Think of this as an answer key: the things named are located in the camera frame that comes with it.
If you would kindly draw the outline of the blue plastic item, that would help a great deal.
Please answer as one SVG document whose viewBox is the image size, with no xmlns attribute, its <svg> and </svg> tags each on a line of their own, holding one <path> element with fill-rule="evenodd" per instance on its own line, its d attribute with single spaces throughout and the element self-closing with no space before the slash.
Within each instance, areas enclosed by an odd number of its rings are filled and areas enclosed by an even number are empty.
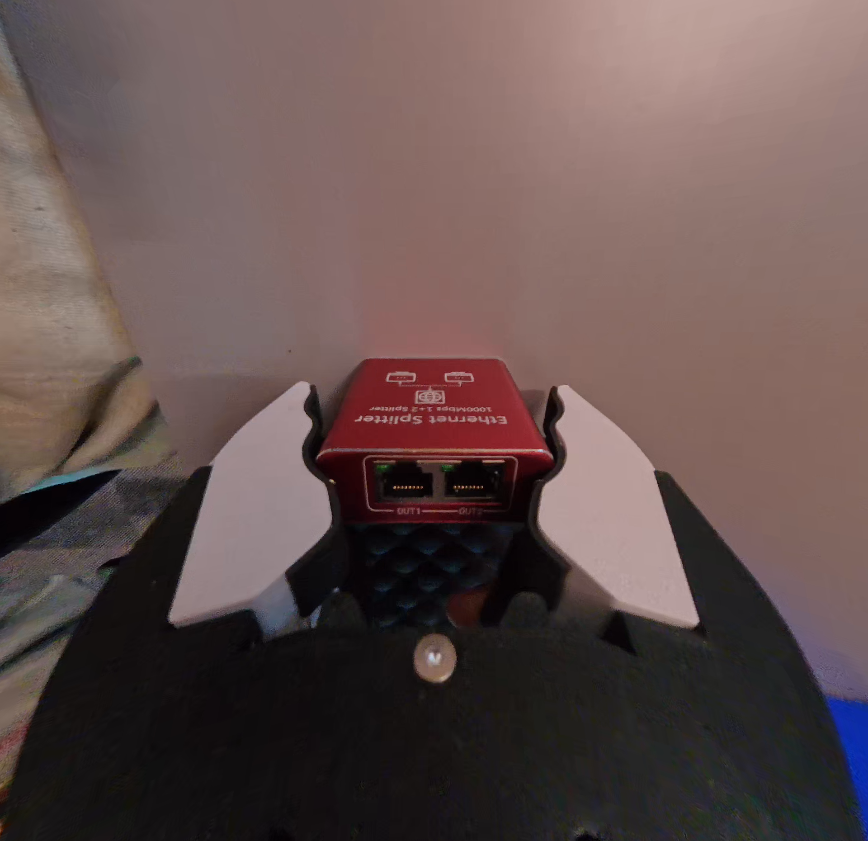
<svg viewBox="0 0 868 841">
<path fill-rule="evenodd" d="M 840 735 L 867 836 L 867 704 L 830 697 L 826 703 Z"/>
</svg>

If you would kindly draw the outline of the person's beige clothing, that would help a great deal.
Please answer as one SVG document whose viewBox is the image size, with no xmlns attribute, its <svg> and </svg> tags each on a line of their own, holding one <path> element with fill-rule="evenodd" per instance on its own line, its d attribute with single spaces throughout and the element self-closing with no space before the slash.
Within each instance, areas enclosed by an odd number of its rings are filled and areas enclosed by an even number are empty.
<svg viewBox="0 0 868 841">
<path fill-rule="evenodd" d="M 173 450 L 2 30 L 2 501 Z"/>
</svg>

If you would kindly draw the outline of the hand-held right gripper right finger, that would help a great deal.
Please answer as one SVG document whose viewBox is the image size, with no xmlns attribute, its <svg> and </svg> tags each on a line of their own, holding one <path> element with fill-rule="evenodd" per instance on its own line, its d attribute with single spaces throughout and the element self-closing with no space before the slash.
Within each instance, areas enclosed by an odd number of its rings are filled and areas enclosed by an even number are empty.
<svg viewBox="0 0 868 841">
<path fill-rule="evenodd" d="M 631 615 L 676 630 L 700 615 L 656 470 L 639 446 L 564 384 L 548 397 L 555 466 L 501 569 L 501 621 L 528 614 L 603 633 Z"/>
</svg>

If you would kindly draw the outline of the red ethernet splitter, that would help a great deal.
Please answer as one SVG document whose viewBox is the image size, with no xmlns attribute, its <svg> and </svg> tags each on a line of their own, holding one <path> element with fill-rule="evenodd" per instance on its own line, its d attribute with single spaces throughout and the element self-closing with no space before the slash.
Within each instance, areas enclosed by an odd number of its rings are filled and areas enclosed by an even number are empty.
<svg viewBox="0 0 868 841">
<path fill-rule="evenodd" d="M 521 522 L 555 457 L 496 358 L 370 358 L 317 464 L 353 525 Z"/>
</svg>

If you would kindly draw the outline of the grey patterned cloth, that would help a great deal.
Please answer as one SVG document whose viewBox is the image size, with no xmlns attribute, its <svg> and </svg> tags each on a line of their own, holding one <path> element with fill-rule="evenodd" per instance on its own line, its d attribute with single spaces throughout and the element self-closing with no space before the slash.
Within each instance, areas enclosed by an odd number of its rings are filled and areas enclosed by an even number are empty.
<svg viewBox="0 0 868 841">
<path fill-rule="evenodd" d="M 2 504 L 3 673 L 70 633 L 188 477 L 170 456 L 85 470 Z"/>
</svg>

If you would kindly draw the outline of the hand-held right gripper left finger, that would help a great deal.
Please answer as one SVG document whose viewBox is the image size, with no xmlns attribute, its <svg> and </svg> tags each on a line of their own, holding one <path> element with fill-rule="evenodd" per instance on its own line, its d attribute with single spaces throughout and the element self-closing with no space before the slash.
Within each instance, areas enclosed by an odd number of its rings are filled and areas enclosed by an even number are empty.
<svg viewBox="0 0 868 841">
<path fill-rule="evenodd" d="M 314 630 L 349 570 L 340 501 L 316 465 L 314 385 L 296 383 L 210 464 L 168 622 L 251 614 L 263 640 Z"/>
</svg>

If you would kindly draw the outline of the black textured foam pad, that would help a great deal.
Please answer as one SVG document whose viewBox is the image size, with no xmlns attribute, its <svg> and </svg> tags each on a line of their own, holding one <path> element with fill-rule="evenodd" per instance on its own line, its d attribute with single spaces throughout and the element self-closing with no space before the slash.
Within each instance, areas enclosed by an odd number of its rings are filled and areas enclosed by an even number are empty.
<svg viewBox="0 0 868 841">
<path fill-rule="evenodd" d="M 450 600 L 491 586 L 514 534 L 511 523 L 353 525 L 341 590 L 372 629 L 453 629 Z"/>
</svg>

